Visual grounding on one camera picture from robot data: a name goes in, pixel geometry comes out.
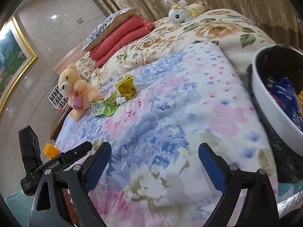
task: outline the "blue wrapper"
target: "blue wrapper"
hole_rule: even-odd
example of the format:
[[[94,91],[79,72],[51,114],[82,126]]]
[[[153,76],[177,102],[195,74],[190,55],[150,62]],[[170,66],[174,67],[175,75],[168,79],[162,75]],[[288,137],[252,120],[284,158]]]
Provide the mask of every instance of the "blue wrapper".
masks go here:
[[[298,96],[289,78],[282,78],[276,82],[273,78],[268,78],[267,87],[281,109],[302,130],[302,111]]]

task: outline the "wall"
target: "wall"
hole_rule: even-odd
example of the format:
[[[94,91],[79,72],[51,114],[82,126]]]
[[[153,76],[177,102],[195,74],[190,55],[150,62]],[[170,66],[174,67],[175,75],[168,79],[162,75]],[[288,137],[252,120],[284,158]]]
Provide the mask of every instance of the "wall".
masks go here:
[[[41,158],[53,124],[60,118],[47,99],[58,75],[52,70],[106,17],[93,0],[33,0],[15,17],[38,61],[16,88],[0,123],[0,192],[21,190],[25,176],[18,131],[30,125],[39,137]]]

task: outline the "metal bolt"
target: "metal bolt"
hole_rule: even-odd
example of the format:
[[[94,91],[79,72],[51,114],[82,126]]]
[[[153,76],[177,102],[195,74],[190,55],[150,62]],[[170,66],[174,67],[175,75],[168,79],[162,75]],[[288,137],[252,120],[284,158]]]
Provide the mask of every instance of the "metal bolt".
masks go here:
[[[266,171],[264,169],[259,169],[259,173],[265,175]]]
[[[236,165],[230,165],[229,168],[230,168],[232,171],[238,170],[238,167],[237,167]]]
[[[80,170],[81,169],[81,165],[74,165],[73,166],[73,170],[74,171],[78,171],[78,170]]]
[[[51,172],[52,172],[51,169],[46,169],[45,172],[44,172],[44,174],[45,175],[49,175]]]

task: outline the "landscape painting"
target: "landscape painting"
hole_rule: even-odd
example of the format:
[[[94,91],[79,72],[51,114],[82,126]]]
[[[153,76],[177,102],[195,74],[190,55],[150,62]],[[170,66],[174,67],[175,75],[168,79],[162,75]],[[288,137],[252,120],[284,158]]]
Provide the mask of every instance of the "landscape painting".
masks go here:
[[[36,58],[13,16],[0,30],[0,118],[14,88]]]

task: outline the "black fur rug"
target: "black fur rug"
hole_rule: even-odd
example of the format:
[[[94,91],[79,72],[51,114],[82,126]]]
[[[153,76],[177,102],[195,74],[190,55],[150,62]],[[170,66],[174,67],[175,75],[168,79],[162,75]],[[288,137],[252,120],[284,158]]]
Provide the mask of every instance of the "black fur rug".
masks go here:
[[[260,117],[260,121],[267,133],[269,144],[272,148],[278,174],[279,183],[297,183],[303,179],[303,157],[296,154],[290,147],[288,147],[279,135],[272,128],[264,113],[262,112],[255,95],[252,90],[251,77],[252,67],[247,68],[248,92],[251,101]]]

